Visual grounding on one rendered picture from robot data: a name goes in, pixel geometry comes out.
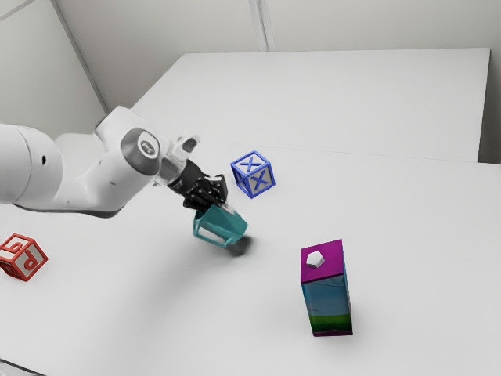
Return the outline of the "blue letter block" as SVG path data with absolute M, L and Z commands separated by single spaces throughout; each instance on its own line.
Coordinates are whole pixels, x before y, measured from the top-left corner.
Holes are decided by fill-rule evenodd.
M 254 198 L 276 184 L 271 162 L 256 150 L 230 164 L 236 185 L 249 197 Z

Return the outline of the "teal faceted mug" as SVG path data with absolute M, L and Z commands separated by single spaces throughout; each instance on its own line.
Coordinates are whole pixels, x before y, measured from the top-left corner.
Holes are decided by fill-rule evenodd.
M 226 248 L 243 237 L 248 224 L 230 205 L 212 205 L 197 211 L 193 219 L 193 235 L 208 243 Z

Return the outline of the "purple carton with white cap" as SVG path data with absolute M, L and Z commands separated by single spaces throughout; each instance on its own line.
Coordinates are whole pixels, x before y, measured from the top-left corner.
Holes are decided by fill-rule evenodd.
M 300 279 L 312 334 L 316 337 L 352 335 L 342 240 L 302 248 Z

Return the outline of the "red letter block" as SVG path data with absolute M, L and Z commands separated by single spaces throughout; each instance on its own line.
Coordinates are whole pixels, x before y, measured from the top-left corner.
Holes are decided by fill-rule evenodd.
M 28 282 L 48 260 L 33 238 L 13 233 L 0 244 L 0 269 L 18 280 Z

